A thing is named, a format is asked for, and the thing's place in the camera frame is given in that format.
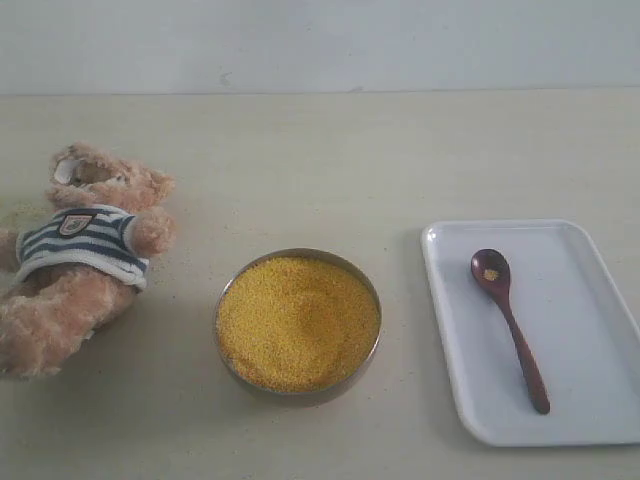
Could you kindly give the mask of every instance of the bowl rim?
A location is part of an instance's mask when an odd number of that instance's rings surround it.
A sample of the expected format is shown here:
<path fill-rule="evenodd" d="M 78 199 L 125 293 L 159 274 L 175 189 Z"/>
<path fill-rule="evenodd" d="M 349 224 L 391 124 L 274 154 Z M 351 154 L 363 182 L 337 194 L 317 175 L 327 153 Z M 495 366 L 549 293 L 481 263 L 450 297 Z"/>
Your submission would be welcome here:
<path fill-rule="evenodd" d="M 273 258 L 287 258 L 287 257 L 316 259 L 316 260 L 325 261 L 338 268 L 342 268 L 347 273 L 350 273 L 351 275 L 356 277 L 360 282 L 362 282 L 362 284 L 366 287 L 367 291 L 369 291 L 369 293 L 373 297 L 373 300 L 376 305 L 376 309 L 378 310 L 378 331 L 376 332 L 376 339 L 373 342 L 373 345 L 371 346 L 371 349 L 369 350 L 367 357 L 360 363 L 360 365 L 358 365 L 358 367 L 350 375 L 343 378 L 339 382 L 334 383 L 333 385 L 329 385 L 328 387 L 324 387 L 318 390 L 311 390 L 308 392 L 283 392 L 283 391 L 275 390 L 272 388 L 263 387 L 262 385 L 258 385 L 256 383 L 249 381 L 248 379 L 243 377 L 240 373 L 238 373 L 238 371 L 234 368 L 231 360 L 226 357 L 226 355 L 222 352 L 222 348 L 220 347 L 220 338 L 218 334 L 218 319 L 220 314 L 220 305 L 222 304 L 222 301 L 225 295 L 229 292 L 229 290 L 231 289 L 235 281 L 247 270 L 250 270 L 251 268 L 261 263 L 264 263 Z M 286 248 L 283 250 L 275 250 L 273 252 L 270 252 L 258 258 L 255 258 L 251 262 L 247 263 L 244 267 L 238 270 L 231 277 L 231 279 L 226 283 L 225 287 L 222 289 L 222 292 L 218 297 L 218 301 L 216 302 L 214 316 L 213 316 L 214 343 L 216 345 L 216 350 L 218 350 L 218 354 L 220 355 L 220 358 L 222 359 L 222 362 L 224 363 L 224 365 L 231 371 L 231 373 L 236 378 L 240 379 L 245 384 L 250 385 L 251 387 L 256 388 L 260 391 L 272 393 L 272 394 L 283 396 L 283 397 L 314 396 L 319 394 L 326 394 L 334 390 L 349 388 L 353 383 L 355 383 L 355 381 L 360 377 L 362 373 L 364 373 L 366 368 L 369 366 L 369 363 L 373 359 L 373 356 L 378 349 L 381 332 L 382 332 L 382 306 L 380 304 L 380 298 L 378 296 L 378 292 L 373 286 L 373 283 L 371 282 L 371 280 L 369 280 L 369 277 L 367 277 L 364 274 L 364 272 L 360 270 L 360 268 L 358 268 L 356 265 L 351 263 L 349 260 L 339 255 L 336 255 L 335 253 L 327 252 L 325 250 L 318 250 L 315 248 L 298 247 L 298 248 Z"/>

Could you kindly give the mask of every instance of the wooden spoon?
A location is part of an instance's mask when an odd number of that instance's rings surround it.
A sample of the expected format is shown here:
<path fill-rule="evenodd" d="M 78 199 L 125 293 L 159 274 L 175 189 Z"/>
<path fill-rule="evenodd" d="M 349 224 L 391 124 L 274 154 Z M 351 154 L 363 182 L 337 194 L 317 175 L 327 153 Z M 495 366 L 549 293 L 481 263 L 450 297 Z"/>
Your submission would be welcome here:
<path fill-rule="evenodd" d="M 518 353 L 518 360 L 522 368 L 529 398 L 533 408 L 542 415 L 551 411 L 551 405 L 547 396 L 547 389 L 542 381 L 540 370 L 533 358 L 531 349 L 524 339 L 524 335 L 518 327 L 516 319 L 511 311 L 509 302 L 509 290 L 511 288 L 511 270 L 507 259 L 500 252 L 491 249 L 480 250 L 471 258 L 471 273 L 473 278 L 496 303 L 504 315 L 511 337 Z"/>

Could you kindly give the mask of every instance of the teddy bear ear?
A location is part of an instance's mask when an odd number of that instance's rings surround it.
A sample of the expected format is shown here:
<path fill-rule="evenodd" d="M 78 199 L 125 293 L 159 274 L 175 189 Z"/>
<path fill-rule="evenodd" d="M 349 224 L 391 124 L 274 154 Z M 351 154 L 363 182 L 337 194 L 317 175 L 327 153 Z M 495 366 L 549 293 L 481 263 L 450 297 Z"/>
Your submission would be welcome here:
<path fill-rule="evenodd" d="M 151 184 L 158 200 L 167 198 L 175 187 L 173 177 L 156 171 L 151 172 Z"/>

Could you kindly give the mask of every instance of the table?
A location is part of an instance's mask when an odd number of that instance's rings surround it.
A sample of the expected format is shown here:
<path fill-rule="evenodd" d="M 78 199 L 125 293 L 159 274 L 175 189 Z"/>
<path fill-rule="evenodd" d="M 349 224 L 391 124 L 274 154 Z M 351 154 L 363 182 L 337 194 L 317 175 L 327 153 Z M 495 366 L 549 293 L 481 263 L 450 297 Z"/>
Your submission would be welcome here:
<path fill-rule="evenodd" d="M 640 89 L 0 97 L 0 224 L 41 215 L 49 156 L 84 140 L 174 174 L 180 225 L 150 288 L 60 375 L 0 384 L 0 476 L 637 478 L 636 447 L 492 449 L 467 434 L 419 232 L 570 219 L 640 315 L 639 113 Z M 315 406 L 249 394 L 211 335 L 233 272 L 297 246 L 359 265 L 383 305 L 369 370 Z"/>

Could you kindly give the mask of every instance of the stainless steel bowl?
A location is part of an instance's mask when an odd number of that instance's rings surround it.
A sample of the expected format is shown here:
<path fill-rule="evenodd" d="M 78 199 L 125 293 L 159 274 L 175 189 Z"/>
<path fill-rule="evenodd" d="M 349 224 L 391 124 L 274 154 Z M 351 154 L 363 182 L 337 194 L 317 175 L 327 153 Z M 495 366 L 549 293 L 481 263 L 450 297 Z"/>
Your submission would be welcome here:
<path fill-rule="evenodd" d="M 371 347 L 371 350 L 369 351 L 369 355 L 367 355 L 367 358 L 360 364 L 360 366 L 356 369 L 354 373 L 352 373 L 347 378 L 341 380 L 340 382 L 335 383 L 329 387 L 319 389 L 319 390 L 312 390 L 309 392 L 280 392 L 277 390 L 272 390 L 269 388 L 262 387 L 260 385 L 256 385 L 255 383 L 250 382 L 249 380 L 244 378 L 242 375 L 240 375 L 236 371 L 236 369 L 233 367 L 233 363 L 231 362 L 231 360 L 226 357 L 226 355 L 222 352 L 222 349 L 220 348 L 220 339 L 218 336 L 218 318 L 219 318 L 219 312 L 220 312 L 220 304 L 222 303 L 224 296 L 227 294 L 229 289 L 233 286 L 236 279 L 240 275 L 242 275 L 244 272 L 246 272 L 250 268 L 255 267 L 256 265 L 259 265 L 262 262 L 265 262 L 266 260 L 270 260 L 272 258 L 277 258 L 277 257 L 313 258 L 317 260 L 322 260 L 323 262 L 329 263 L 331 265 L 335 265 L 336 267 L 339 267 L 349 272 L 351 275 L 353 275 L 358 280 L 360 280 L 362 284 L 367 288 L 367 290 L 369 290 L 369 293 L 371 294 L 371 296 L 373 297 L 376 303 L 376 307 L 378 310 L 378 332 L 376 335 L 376 341 L 374 342 L 373 346 Z M 250 387 L 256 389 L 257 391 L 273 393 L 279 396 L 294 396 L 294 397 L 314 396 L 318 398 L 321 398 L 321 397 L 332 398 L 335 395 L 343 393 L 348 387 L 350 387 L 355 382 L 355 380 L 357 380 L 357 378 L 359 378 L 360 375 L 364 373 L 367 366 L 371 362 L 373 354 L 376 351 L 376 348 L 378 346 L 378 341 L 380 340 L 380 330 L 381 330 L 381 323 L 382 323 L 381 319 L 382 319 L 382 310 L 380 308 L 380 299 L 378 297 L 378 293 L 376 292 L 376 289 L 373 287 L 373 284 L 367 278 L 367 276 L 364 273 L 362 273 L 362 271 L 360 271 L 360 269 L 358 269 L 355 265 L 348 262 L 342 257 L 334 255 L 333 253 L 324 252 L 322 250 L 314 250 L 311 248 L 291 248 L 287 250 L 278 250 L 277 252 L 272 252 L 260 258 L 257 258 L 251 263 L 249 263 L 248 265 L 246 265 L 245 267 L 243 267 L 242 270 L 237 272 L 231 278 L 229 283 L 227 283 L 227 285 L 224 287 L 224 290 L 222 291 L 222 294 L 220 295 L 220 298 L 218 299 L 218 302 L 216 304 L 215 318 L 214 318 L 214 339 L 216 343 L 216 348 L 218 349 L 218 353 L 220 354 L 220 357 L 222 358 L 222 361 L 224 362 L 224 364 L 227 366 L 227 368 L 229 368 L 229 370 L 234 374 L 234 376 L 240 379 L 245 385 L 249 385 Z"/>

